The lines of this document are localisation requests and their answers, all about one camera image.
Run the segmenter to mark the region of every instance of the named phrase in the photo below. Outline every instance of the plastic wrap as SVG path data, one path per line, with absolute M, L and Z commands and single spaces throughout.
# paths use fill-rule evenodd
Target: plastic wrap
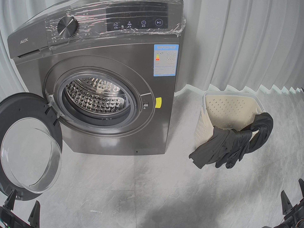
M 85 40 L 144 34 L 180 36 L 186 20 L 182 0 L 111 0 L 67 8 L 45 20 L 50 49 Z M 71 37 L 59 35 L 57 25 L 64 16 L 76 20 Z

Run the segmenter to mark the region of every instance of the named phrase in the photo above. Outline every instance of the black clothing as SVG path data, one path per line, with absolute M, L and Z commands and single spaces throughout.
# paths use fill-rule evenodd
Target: black clothing
M 192 152 L 189 158 L 200 169 L 214 162 L 216 168 L 226 163 L 226 168 L 230 169 L 237 160 L 241 161 L 244 154 L 259 149 L 269 138 L 272 128 L 273 119 L 266 112 L 256 115 L 253 123 L 241 131 L 223 130 L 214 126 L 213 136 Z M 252 132 L 257 130 L 259 132 L 250 141 Z

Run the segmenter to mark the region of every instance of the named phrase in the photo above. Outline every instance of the play pause button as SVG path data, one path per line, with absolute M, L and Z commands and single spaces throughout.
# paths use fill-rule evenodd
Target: play pause button
M 157 19 L 156 21 L 155 21 L 155 24 L 157 25 L 157 26 L 162 26 L 163 25 L 163 21 L 162 21 L 162 19 Z

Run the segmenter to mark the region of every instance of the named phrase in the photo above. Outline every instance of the stainless steel drum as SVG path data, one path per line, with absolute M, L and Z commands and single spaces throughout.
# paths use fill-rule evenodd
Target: stainless steel drum
M 97 115 L 119 113 L 129 106 L 123 90 L 104 79 L 77 79 L 70 82 L 65 90 L 69 99 L 80 109 Z

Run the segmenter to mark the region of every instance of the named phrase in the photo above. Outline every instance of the white curtain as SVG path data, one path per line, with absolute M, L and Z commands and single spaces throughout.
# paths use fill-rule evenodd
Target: white curtain
M 8 35 L 62 1 L 0 0 L 0 99 L 24 86 L 7 54 Z M 184 0 L 184 15 L 176 91 L 304 85 L 304 0 Z

